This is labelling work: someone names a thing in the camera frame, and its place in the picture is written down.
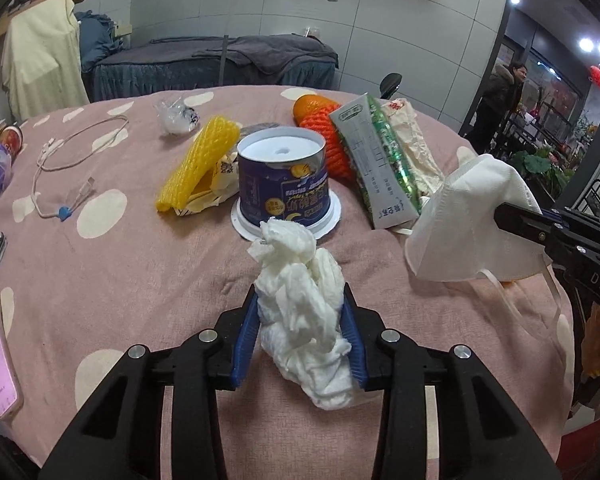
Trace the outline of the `orange foam fruit net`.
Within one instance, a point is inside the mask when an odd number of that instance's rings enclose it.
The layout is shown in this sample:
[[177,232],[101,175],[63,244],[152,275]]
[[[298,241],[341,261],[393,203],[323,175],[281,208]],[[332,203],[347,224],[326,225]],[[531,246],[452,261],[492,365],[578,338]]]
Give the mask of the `orange foam fruit net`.
[[330,113],[338,104],[322,107],[302,119],[300,126],[319,133],[325,140],[326,168],[329,177],[345,184],[355,184],[355,173],[343,148],[338,130],[330,119]]

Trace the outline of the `black office chair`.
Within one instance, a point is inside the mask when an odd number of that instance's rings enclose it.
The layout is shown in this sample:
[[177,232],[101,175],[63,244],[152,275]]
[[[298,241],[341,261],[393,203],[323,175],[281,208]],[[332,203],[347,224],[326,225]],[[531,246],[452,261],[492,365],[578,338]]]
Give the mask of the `black office chair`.
[[390,100],[399,90],[402,82],[402,75],[399,73],[390,73],[384,77],[379,84],[380,98]]

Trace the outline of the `orange tangerine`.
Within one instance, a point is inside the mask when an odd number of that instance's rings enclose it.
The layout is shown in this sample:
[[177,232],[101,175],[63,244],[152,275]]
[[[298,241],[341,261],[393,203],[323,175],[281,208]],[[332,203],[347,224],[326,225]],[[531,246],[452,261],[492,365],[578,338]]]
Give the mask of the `orange tangerine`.
[[294,102],[292,108],[292,116],[294,116],[294,122],[300,125],[304,118],[311,116],[314,113],[328,108],[329,110],[336,110],[340,107],[340,104],[336,101],[326,98],[326,96],[320,96],[319,94],[305,94],[300,96]]

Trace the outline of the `clear plastic wrapper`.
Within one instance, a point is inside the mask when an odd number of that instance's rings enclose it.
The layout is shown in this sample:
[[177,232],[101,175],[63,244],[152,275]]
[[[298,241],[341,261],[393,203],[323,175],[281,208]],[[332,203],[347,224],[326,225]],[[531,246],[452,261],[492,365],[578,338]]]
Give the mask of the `clear plastic wrapper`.
[[199,126],[198,113],[182,98],[159,101],[155,109],[163,131],[170,136],[186,136]]

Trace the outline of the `white tissue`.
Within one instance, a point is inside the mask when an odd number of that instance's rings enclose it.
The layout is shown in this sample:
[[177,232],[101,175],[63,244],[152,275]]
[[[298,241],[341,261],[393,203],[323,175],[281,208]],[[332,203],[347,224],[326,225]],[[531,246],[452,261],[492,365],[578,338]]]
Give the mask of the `white tissue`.
[[254,288],[262,349],[317,408],[366,402],[350,369],[352,344],[340,330],[346,284],[340,265],[299,223],[272,218],[260,229],[248,252],[261,267]]

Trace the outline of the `yellow foam fruit net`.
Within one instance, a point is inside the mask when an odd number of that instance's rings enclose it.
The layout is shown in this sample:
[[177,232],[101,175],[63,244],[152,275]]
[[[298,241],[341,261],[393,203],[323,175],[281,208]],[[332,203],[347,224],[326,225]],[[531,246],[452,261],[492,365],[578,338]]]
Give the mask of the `yellow foam fruit net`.
[[181,165],[160,190],[156,200],[157,211],[184,209],[206,174],[237,142],[239,131],[236,122],[222,116],[212,117],[193,140]]

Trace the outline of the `blue bedding pile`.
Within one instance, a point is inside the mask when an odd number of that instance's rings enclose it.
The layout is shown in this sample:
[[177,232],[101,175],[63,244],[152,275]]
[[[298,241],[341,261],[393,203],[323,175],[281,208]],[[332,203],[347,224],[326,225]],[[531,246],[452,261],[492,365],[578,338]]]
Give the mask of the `blue bedding pile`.
[[82,73],[90,72],[104,58],[123,50],[123,40],[116,37],[116,24],[105,14],[91,10],[74,14],[80,25],[80,59]]

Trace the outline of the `potted green plant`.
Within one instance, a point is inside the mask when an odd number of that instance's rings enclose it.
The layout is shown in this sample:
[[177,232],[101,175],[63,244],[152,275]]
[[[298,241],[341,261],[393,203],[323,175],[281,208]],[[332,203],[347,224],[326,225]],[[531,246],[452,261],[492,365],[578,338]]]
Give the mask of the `potted green plant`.
[[564,192],[574,175],[573,169],[560,166],[560,162],[548,148],[540,148],[534,154],[518,151],[508,163],[524,180],[538,182],[554,200]]

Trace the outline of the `red instant cup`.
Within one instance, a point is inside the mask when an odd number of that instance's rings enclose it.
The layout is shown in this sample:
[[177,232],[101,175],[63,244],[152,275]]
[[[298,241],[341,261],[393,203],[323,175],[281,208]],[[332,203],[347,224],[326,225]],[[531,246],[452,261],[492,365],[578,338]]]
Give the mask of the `red instant cup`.
[[6,148],[9,156],[15,159],[23,147],[22,130],[16,125],[5,126],[0,131],[0,143]]

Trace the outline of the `paper food bag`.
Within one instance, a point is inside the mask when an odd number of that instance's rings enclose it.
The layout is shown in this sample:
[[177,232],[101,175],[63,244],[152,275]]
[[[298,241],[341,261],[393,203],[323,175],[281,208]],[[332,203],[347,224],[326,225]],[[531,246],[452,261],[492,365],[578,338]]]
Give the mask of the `paper food bag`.
[[403,148],[420,194],[431,196],[442,185],[444,175],[434,161],[412,104],[399,98],[385,102],[381,109]]

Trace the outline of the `person in dark coat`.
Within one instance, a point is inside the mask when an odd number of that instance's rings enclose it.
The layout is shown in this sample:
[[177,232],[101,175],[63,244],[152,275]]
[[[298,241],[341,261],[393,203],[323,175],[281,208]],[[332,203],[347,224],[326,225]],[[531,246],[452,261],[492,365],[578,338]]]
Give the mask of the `person in dark coat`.
[[485,153],[501,122],[516,110],[528,68],[519,61],[496,63],[476,110],[476,121],[465,139],[474,151]]

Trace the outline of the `green white milk carton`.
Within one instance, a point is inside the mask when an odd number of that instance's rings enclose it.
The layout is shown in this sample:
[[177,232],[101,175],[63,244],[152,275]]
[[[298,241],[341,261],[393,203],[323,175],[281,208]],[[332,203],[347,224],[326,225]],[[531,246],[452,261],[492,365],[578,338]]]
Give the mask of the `green white milk carton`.
[[416,221],[422,200],[413,171],[379,102],[363,94],[329,114],[351,159],[376,229]]

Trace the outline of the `pink polka dot bedspread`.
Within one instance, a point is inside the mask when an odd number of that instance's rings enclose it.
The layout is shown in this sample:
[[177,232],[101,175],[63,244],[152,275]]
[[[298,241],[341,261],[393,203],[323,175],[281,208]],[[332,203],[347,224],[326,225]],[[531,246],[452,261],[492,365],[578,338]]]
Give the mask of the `pink polka dot bedspread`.
[[[180,218],[155,199],[187,150],[163,139],[150,96],[60,110],[24,125],[26,147],[0,198],[7,238],[0,264],[7,342],[23,394],[12,436],[43,463],[97,384],[133,344],[161,350],[242,304],[259,268],[230,224],[230,206]],[[419,127],[449,177],[477,156],[427,116]],[[572,395],[568,302],[546,339],[530,336],[486,278],[421,280],[407,237],[376,230],[350,188],[334,183],[342,215],[322,244],[355,300],[422,346],[466,344],[556,458]],[[555,303],[542,274],[503,284],[524,319],[550,326]],[[245,385],[219,396],[233,479],[367,479],[379,400],[324,411],[257,352]]]

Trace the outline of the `white face mask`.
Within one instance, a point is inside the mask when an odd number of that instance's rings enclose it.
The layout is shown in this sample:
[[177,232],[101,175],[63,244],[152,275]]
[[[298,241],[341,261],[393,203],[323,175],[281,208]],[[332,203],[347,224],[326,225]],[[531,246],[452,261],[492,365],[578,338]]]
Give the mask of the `white face mask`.
[[[464,282],[486,278],[514,320],[532,337],[546,339],[560,317],[560,298],[548,272],[543,248],[501,230],[498,206],[511,204],[524,212],[541,209],[517,170],[484,154],[461,164],[422,208],[405,242],[405,259],[421,280]],[[505,292],[505,282],[542,274],[555,303],[550,326],[528,323]]]

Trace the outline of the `blue yogurt cup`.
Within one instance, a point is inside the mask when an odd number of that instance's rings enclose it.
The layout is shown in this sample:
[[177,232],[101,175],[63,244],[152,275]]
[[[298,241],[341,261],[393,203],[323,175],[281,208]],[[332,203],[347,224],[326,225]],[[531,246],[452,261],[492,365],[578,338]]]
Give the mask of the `blue yogurt cup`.
[[245,240],[261,236],[260,224],[275,218],[305,226],[318,240],[341,218],[329,188],[324,136],[299,127],[248,134],[237,144],[239,196],[230,220]]

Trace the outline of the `cream jacket on chair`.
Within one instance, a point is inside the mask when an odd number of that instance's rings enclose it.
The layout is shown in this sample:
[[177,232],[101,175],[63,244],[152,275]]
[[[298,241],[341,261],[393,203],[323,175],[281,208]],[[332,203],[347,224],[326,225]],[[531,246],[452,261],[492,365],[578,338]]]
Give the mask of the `cream jacket on chair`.
[[19,120],[88,103],[82,80],[80,24],[73,0],[45,0],[10,21],[2,84]]

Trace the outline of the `printed wrapper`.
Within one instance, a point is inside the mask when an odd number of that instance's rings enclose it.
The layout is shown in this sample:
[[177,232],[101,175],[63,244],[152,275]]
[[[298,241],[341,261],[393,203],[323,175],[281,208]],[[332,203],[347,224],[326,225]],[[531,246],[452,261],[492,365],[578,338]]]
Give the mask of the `printed wrapper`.
[[208,171],[197,184],[183,209],[175,209],[179,217],[199,214],[220,206],[239,191],[238,154],[229,151]]

